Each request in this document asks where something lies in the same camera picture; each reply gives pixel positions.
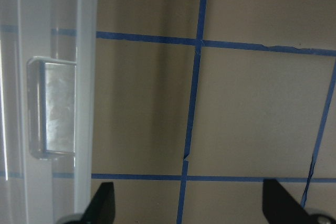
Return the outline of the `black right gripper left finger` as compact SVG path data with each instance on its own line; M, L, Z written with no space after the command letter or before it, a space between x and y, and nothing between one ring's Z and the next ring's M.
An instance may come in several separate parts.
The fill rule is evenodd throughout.
M113 224L115 219L113 182L102 183L81 217L81 223Z

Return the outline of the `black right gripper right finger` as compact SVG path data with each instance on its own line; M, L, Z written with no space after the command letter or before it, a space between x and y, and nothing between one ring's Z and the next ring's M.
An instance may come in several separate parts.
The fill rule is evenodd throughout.
M315 223L276 179L263 181L263 214L268 223Z

